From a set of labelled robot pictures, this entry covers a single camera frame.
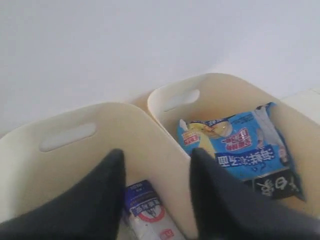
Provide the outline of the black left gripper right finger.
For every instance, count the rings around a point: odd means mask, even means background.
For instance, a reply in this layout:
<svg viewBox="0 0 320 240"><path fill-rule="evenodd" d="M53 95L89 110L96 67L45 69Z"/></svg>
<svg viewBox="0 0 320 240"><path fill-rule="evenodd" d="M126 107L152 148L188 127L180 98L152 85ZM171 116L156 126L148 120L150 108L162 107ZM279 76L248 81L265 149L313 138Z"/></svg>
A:
<svg viewBox="0 0 320 240"><path fill-rule="evenodd" d="M202 148L191 153L190 196L200 240L320 238L319 219L253 192Z"/></svg>

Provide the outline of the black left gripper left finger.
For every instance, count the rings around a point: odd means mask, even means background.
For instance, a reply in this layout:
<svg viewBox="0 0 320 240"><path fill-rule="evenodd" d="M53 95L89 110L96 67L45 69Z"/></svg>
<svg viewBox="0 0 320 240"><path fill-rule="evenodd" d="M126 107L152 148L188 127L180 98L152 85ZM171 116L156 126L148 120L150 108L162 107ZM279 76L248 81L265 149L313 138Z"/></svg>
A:
<svg viewBox="0 0 320 240"><path fill-rule="evenodd" d="M44 205L0 224L2 240L115 240L125 201L125 156L111 150L83 179Z"/></svg>

